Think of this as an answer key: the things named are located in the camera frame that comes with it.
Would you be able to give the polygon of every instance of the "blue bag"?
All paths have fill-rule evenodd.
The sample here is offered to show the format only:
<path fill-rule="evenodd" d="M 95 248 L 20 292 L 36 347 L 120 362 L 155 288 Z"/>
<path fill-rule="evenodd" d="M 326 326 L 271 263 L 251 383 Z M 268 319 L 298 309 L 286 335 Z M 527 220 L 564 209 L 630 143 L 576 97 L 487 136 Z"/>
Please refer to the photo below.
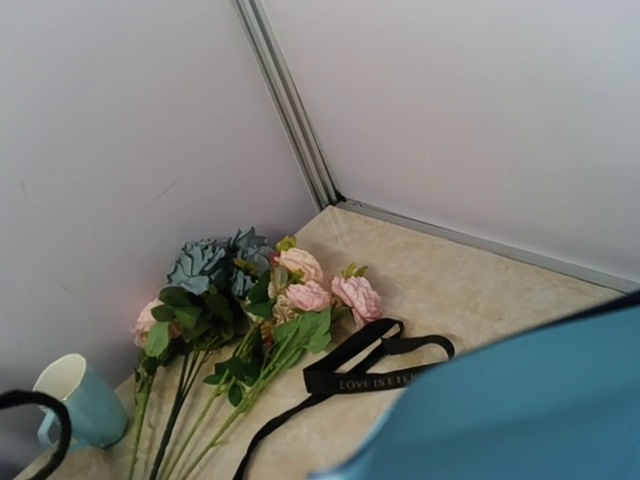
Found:
<path fill-rule="evenodd" d="M 639 303 L 636 293 L 432 369 L 348 462 L 309 478 L 639 479 Z"/>

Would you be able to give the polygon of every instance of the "pink rose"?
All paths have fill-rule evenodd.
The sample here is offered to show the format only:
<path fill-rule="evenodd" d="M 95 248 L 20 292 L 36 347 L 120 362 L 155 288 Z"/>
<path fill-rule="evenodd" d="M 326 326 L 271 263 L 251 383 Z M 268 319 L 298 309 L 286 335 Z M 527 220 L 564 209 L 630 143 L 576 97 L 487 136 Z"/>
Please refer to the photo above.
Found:
<path fill-rule="evenodd" d="M 305 312 L 321 312 L 331 305 L 331 294 L 313 280 L 304 285 L 290 285 L 285 295 L 291 306 Z"/>
<path fill-rule="evenodd" d="M 151 300 L 147 306 L 142 309 L 133 327 L 129 329 L 131 333 L 135 335 L 133 343 L 135 343 L 137 347 L 144 348 L 145 343 L 147 343 L 149 330 L 151 330 L 156 324 L 156 319 L 153 318 L 151 310 L 155 307 L 159 307 L 160 305 L 164 305 L 164 303 L 157 298 L 155 300 Z M 171 338 L 176 338 L 180 336 L 180 331 L 175 325 L 171 324 L 169 325 L 169 335 Z"/>
<path fill-rule="evenodd" d="M 358 327 L 379 319 L 382 316 L 380 295 L 364 277 L 334 277 L 331 290 L 353 311 Z"/>
<path fill-rule="evenodd" d="M 320 264 L 306 250 L 290 248 L 280 253 L 278 263 L 290 272 L 302 272 L 302 281 L 310 280 L 322 282 L 322 268 Z"/>

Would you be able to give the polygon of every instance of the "tabletop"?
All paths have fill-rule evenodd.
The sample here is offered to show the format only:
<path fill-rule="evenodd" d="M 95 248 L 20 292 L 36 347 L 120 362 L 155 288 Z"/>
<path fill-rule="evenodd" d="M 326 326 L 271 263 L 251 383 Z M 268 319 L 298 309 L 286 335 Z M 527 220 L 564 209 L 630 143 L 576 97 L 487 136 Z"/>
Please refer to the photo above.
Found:
<path fill-rule="evenodd" d="M 456 344 L 458 352 L 476 349 L 619 295 L 571 277 L 334 207 L 320 213 L 297 237 L 298 246 L 313 253 L 332 274 L 353 261 L 369 265 L 367 277 L 382 296 L 386 316 L 403 320 L 408 335 L 446 335 Z M 210 374 L 213 364 L 228 354 L 223 351 L 214 357 L 202 375 Z M 306 398 L 301 369 L 318 357 L 309 356 L 281 375 L 236 423 L 224 446 L 215 449 L 192 478 L 230 480 L 256 431 Z M 374 371 L 431 363 L 442 357 L 438 349 L 424 348 L 385 359 Z M 177 369 L 170 368 L 161 372 L 154 383 L 137 478 L 147 478 L 150 471 L 154 453 L 151 446 L 157 445 L 162 434 L 177 378 Z M 132 390 L 133 378 L 117 389 L 130 414 Z M 178 441 L 195 422 L 208 393 L 203 386 L 190 395 L 174 431 Z M 301 413 L 263 442 L 254 457 L 249 479 L 302 480 L 309 472 L 341 463 L 357 449 L 378 416 L 401 393 L 395 390 L 335 396 Z M 226 418 L 231 407 L 219 403 L 215 418 L 201 430 L 189 454 L 197 454 L 207 443 L 209 434 L 215 432 L 216 419 Z M 108 450 L 86 449 L 69 454 L 51 478 L 126 478 L 131 437 L 129 433 Z M 16 480 L 29 478 L 49 454 L 36 459 Z"/>

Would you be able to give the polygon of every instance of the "light blue mug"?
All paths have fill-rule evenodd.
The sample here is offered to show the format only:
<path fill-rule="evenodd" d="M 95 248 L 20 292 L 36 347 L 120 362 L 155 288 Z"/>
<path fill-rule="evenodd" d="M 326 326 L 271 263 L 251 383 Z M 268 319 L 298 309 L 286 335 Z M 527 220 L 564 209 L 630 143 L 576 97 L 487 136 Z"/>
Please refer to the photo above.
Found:
<path fill-rule="evenodd" d="M 125 434 L 127 414 L 120 399 L 82 355 L 71 353 L 53 362 L 40 374 L 33 390 L 51 395 L 69 410 L 73 438 L 69 451 L 106 448 Z M 57 421 L 52 411 L 45 410 L 38 428 L 44 447 L 55 445 L 50 430 Z"/>

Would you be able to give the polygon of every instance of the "black satin ribbon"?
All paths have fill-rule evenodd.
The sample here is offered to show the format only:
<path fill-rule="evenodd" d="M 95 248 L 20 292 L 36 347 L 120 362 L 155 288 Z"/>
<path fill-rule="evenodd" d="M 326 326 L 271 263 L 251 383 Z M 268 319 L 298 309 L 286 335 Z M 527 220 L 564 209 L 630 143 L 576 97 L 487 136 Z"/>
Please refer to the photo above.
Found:
<path fill-rule="evenodd" d="M 303 376 L 307 391 L 311 393 L 311 396 L 271 419 L 258 430 L 251 440 L 247 452 L 233 476 L 233 480 L 244 480 L 253 453 L 260 445 L 260 442 L 301 411 L 318 405 L 335 394 L 361 393 L 405 387 L 420 372 L 442 363 L 405 368 L 389 373 L 366 373 L 385 356 L 401 355 L 424 345 L 439 345 L 447 352 L 449 359 L 455 355 L 455 347 L 446 337 L 426 335 L 423 337 L 401 338 L 403 330 L 404 324 L 391 318 L 383 318 L 369 323 L 325 357 L 306 367 L 303 370 Z M 379 342 L 379 345 L 348 372 L 336 372 L 338 368 L 376 342 Z"/>
<path fill-rule="evenodd" d="M 47 464 L 30 480 L 44 480 L 48 478 L 63 462 L 71 443 L 71 419 L 67 407 L 55 398 L 41 392 L 12 390 L 0 395 L 0 410 L 19 407 L 21 405 L 40 405 L 47 407 L 56 414 L 60 422 L 60 440 L 55 452 Z"/>

